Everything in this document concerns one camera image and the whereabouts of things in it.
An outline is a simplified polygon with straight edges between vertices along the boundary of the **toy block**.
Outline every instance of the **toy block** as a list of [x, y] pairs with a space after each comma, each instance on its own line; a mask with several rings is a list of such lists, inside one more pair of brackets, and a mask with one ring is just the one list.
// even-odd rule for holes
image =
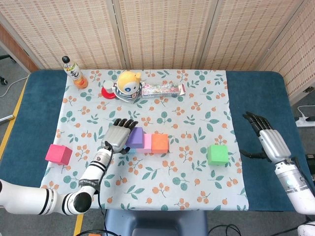
[[126, 146], [130, 148], [143, 148], [144, 147], [144, 133], [141, 127], [135, 127], [130, 133], [126, 142]]
[[46, 161], [68, 165], [72, 150], [63, 145], [50, 144], [46, 154]]
[[228, 162], [226, 145], [211, 145], [208, 147], [208, 164], [225, 165]]
[[152, 134], [144, 134], [144, 146], [136, 150], [138, 153], [152, 152]]
[[128, 151], [128, 153], [136, 153], [137, 152], [137, 149], [135, 148], [130, 148], [130, 150]]
[[152, 134], [152, 153], [167, 153], [168, 135]]

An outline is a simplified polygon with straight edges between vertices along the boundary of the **white cup lid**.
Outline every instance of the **white cup lid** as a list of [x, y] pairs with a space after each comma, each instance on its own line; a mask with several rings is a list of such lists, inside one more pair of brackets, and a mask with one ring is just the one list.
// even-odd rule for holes
[[111, 80], [107, 80], [107, 81], [104, 81], [103, 83], [103, 87], [104, 89], [109, 92], [109, 93], [112, 93], [113, 90], [112, 90], [112, 87], [114, 86], [114, 82], [111, 81]]

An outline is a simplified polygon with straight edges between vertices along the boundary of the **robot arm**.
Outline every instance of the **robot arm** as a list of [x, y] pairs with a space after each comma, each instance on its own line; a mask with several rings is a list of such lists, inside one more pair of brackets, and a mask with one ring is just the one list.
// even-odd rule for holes
[[254, 129], [263, 147], [263, 152], [250, 154], [240, 152], [249, 158], [264, 158], [276, 165], [275, 173], [280, 180], [294, 209], [300, 214], [315, 214], [315, 197], [296, 163], [290, 159], [291, 152], [281, 134], [272, 128], [269, 121], [253, 113], [243, 115]]
[[117, 119], [109, 127], [102, 147], [79, 180], [79, 191], [60, 195], [54, 189], [32, 188], [10, 184], [0, 179], [0, 206], [14, 214], [82, 214], [90, 209], [92, 197], [99, 192], [100, 182], [110, 165], [114, 153], [127, 153], [123, 149], [130, 132], [138, 122]]

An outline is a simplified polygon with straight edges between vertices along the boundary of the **yellow floor tape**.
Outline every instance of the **yellow floor tape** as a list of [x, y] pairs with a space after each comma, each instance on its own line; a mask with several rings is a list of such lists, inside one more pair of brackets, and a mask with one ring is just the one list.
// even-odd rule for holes
[[77, 221], [75, 222], [73, 236], [76, 236], [77, 234], [81, 233], [82, 222], [83, 222], [83, 214], [77, 216]]
[[18, 113], [19, 113], [19, 109], [20, 109], [20, 106], [21, 106], [21, 102], [22, 102], [22, 99], [23, 99], [24, 90], [25, 90], [25, 86], [26, 86], [27, 82], [28, 82], [28, 78], [25, 81], [25, 84], [24, 84], [24, 87], [23, 87], [23, 89], [21, 91], [19, 100], [18, 100], [18, 102], [17, 102], [17, 104], [15, 106], [14, 112], [13, 112], [13, 115], [14, 115], [15, 118], [9, 121], [9, 125], [8, 125], [8, 127], [6, 129], [6, 132], [4, 134], [3, 140], [1, 142], [1, 145], [0, 145], [0, 160], [2, 158], [2, 155], [3, 155], [4, 149], [6, 147], [6, 144], [7, 144], [8, 140], [9, 140], [9, 137], [10, 137], [11, 131], [13, 129], [13, 125], [14, 125], [15, 119], [16, 119]]

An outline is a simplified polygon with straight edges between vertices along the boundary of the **yellow stuffed toy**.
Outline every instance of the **yellow stuffed toy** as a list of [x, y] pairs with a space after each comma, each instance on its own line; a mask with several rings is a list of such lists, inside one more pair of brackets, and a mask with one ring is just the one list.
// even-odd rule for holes
[[142, 83], [140, 80], [141, 73], [125, 71], [118, 77], [113, 91], [119, 99], [125, 102], [133, 102], [141, 94]]

